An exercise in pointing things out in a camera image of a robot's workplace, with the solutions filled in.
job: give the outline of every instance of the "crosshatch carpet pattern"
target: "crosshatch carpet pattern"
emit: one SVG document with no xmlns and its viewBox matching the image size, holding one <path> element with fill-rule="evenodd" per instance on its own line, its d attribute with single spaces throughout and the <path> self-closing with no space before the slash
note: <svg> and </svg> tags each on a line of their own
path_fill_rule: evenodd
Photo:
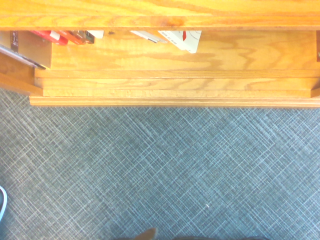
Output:
<svg viewBox="0 0 320 240">
<path fill-rule="evenodd" d="M 0 90 L 0 239 L 316 240 L 320 110 L 39 108 Z"/>
</svg>

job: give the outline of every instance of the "shoe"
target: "shoe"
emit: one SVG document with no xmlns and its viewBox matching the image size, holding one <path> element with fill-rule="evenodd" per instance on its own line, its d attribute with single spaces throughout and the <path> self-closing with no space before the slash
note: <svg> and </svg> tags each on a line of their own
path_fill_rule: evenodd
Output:
<svg viewBox="0 0 320 240">
<path fill-rule="evenodd" d="M 157 234 L 158 234 L 157 228 L 150 228 L 145 232 L 139 234 L 135 238 L 123 237 L 123 238 L 117 238 L 116 240 L 155 240 L 155 238 L 157 237 Z"/>
<path fill-rule="evenodd" d="M 177 237 L 173 240 L 217 240 L 216 238 L 209 238 L 209 237 L 197 237 L 197 236 L 185 236 L 185 237 Z M 252 236 L 243 238 L 241 240 L 269 240 L 266 237 L 263 236 Z"/>
<path fill-rule="evenodd" d="M 5 213 L 7 206 L 7 193 L 3 189 L 3 187 L 0 186 L 0 221 Z"/>
</svg>

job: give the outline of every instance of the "wooden base trim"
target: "wooden base trim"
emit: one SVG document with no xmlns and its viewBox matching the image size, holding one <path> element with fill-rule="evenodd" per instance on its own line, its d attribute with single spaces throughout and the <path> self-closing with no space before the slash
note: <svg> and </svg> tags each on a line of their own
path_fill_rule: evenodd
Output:
<svg viewBox="0 0 320 240">
<path fill-rule="evenodd" d="M 173 78 L 318 78 L 320 69 L 262 69 L 262 70 L 35 70 L 41 79 L 173 79 Z"/>
<path fill-rule="evenodd" d="M 313 89 L 311 90 L 311 98 L 317 98 L 317 97 L 320 97 L 320 87 L 319 88 L 316 88 L 316 89 Z"/>
<path fill-rule="evenodd" d="M 319 108 L 320 98 L 108 98 L 30 96 L 33 106 L 48 107 L 251 107 Z"/>
<path fill-rule="evenodd" d="M 43 89 L 35 86 L 34 69 L 2 53 L 0 53 L 0 88 L 24 95 L 44 95 Z"/>
</svg>

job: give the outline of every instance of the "wood grain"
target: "wood grain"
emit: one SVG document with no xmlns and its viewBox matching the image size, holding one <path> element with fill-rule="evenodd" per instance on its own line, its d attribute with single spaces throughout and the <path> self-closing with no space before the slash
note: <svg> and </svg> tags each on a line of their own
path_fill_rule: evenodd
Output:
<svg viewBox="0 0 320 240">
<path fill-rule="evenodd" d="M 317 0 L 17 0 L 0 2 L 0 29 L 316 29 Z"/>
<path fill-rule="evenodd" d="M 318 78 L 319 69 L 270 69 L 270 70 L 35 70 L 39 79 L 187 79 L 187 78 L 227 78 L 227 79 L 261 79 L 261 78 Z"/>
<path fill-rule="evenodd" d="M 44 97 L 111 98 L 310 98 L 310 90 L 44 89 Z"/>
<path fill-rule="evenodd" d="M 0 88 L 24 95 L 43 95 L 43 90 L 34 86 L 34 69 L 0 53 Z"/>
<path fill-rule="evenodd" d="M 318 78 L 38 78 L 45 90 L 306 90 L 319 86 Z"/>
<path fill-rule="evenodd" d="M 320 98 L 110 98 L 30 96 L 33 106 L 319 108 Z"/>
<path fill-rule="evenodd" d="M 203 31 L 196 54 L 120 31 L 91 45 L 54 44 L 51 70 L 66 78 L 74 71 L 315 71 L 315 50 L 315 31 Z"/>
<path fill-rule="evenodd" d="M 26 84 L 35 84 L 34 68 L 0 53 L 0 73 Z"/>
</svg>

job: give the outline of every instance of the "wooden bookshelf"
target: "wooden bookshelf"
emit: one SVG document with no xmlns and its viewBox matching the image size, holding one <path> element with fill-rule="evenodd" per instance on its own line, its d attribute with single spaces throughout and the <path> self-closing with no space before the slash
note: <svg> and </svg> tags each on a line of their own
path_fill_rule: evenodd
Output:
<svg viewBox="0 0 320 240">
<path fill-rule="evenodd" d="M 53 45 L 32 105 L 320 106 L 318 1 L 24 2 L 0 3 L 0 30 L 105 30 L 95 44 Z M 197 53 L 129 32 L 151 29 L 202 30 Z"/>
</svg>

